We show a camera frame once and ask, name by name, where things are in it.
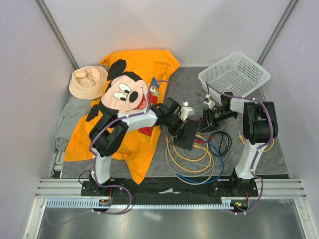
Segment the black network switch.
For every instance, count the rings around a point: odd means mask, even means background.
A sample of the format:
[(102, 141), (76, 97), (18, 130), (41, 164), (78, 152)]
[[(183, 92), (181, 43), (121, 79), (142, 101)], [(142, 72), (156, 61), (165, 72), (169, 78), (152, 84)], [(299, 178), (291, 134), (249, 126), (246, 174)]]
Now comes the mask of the black network switch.
[(187, 119), (181, 128), (181, 132), (174, 137), (173, 145), (191, 151), (198, 126), (198, 121)]

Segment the white plastic basket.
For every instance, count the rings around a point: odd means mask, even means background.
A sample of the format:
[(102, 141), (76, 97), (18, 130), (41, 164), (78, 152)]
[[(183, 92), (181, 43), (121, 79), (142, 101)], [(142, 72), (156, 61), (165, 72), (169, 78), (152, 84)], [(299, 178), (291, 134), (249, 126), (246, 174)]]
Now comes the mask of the white plastic basket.
[(250, 57), (235, 52), (200, 72), (198, 78), (204, 89), (209, 84), (219, 92), (246, 97), (270, 80), (271, 75)]

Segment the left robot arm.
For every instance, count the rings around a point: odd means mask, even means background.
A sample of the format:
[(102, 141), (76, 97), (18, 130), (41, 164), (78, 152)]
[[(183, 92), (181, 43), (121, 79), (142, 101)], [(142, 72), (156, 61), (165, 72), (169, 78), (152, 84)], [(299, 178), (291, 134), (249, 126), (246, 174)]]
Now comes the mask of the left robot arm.
[(99, 196), (109, 192), (110, 164), (113, 154), (119, 149), (125, 135), (144, 127), (164, 125), (168, 132), (182, 143), (189, 144), (187, 138), (187, 118), (194, 114), (194, 108), (188, 102), (180, 105), (169, 97), (166, 104), (152, 105), (131, 114), (111, 114), (105, 112), (89, 133), (93, 153), (94, 182), (92, 190)]

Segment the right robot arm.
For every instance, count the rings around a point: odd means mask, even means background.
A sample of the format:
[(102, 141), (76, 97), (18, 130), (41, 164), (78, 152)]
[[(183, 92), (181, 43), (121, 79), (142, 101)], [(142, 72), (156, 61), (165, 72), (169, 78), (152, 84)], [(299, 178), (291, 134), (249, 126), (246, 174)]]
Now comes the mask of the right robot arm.
[(255, 178), (255, 170), (262, 153), (268, 145), (271, 145), (278, 135), (278, 122), (273, 102), (260, 102), (255, 99), (236, 97), (231, 93), (220, 96), (221, 106), (206, 95), (204, 103), (207, 107), (203, 110), (203, 116), (208, 120), (208, 125), (216, 125), (218, 122), (236, 118), (242, 115), (242, 134), (244, 137), (244, 150), (239, 163), (234, 168), (234, 180), (228, 183), (228, 190), (234, 196), (240, 196), (246, 191), (243, 180)]

